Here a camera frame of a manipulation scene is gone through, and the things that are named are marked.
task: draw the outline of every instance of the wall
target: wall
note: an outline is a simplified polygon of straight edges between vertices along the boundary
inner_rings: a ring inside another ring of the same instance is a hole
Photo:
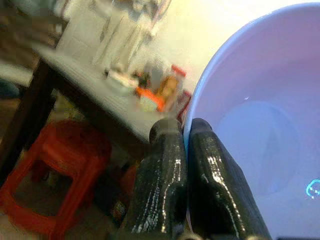
[[[90,0],[71,0],[65,12],[66,16],[96,18],[92,16],[92,11],[88,13],[84,10],[89,2]],[[145,54],[138,52],[137,56],[153,53],[181,66],[187,72],[184,88],[193,92],[211,57],[234,32],[274,9],[299,2],[301,0],[242,0],[241,3],[238,0],[172,0],[161,20],[157,35],[141,48],[141,52],[144,51]],[[86,29],[99,31],[104,21],[97,18],[97,22],[98,24],[90,25]],[[91,36],[97,38],[99,34],[92,33]],[[99,41],[92,40],[90,44],[90,51],[95,51],[95,44],[99,44]],[[90,51],[81,54],[85,58],[90,55]]]

